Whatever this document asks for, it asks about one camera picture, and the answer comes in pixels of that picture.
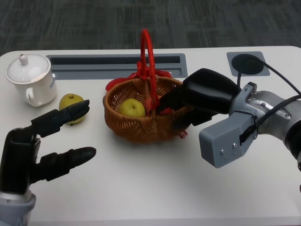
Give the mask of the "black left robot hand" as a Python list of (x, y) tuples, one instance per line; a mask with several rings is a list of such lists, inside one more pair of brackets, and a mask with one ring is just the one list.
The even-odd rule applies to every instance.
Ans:
[(50, 153), (37, 163), (40, 140), (60, 131), (71, 121), (85, 116), (90, 101), (84, 100), (62, 110), (52, 110), (31, 121), (25, 128), (11, 130), (6, 137), (0, 163), (0, 190), (9, 194), (24, 194), (31, 184), (51, 181), (96, 155), (93, 147), (71, 149), (65, 153)]

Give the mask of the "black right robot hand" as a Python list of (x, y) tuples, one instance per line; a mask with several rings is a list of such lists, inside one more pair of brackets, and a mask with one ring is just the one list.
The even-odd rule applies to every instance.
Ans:
[(228, 77), (202, 68), (187, 77), (181, 86), (164, 94), (156, 113), (170, 108), (179, 110), (185, 106), (193, 110), (173, 123), (175, 129), (197, 126), (210, 121), (217, 114), (228, 114), (231, 104), (241, 88)]

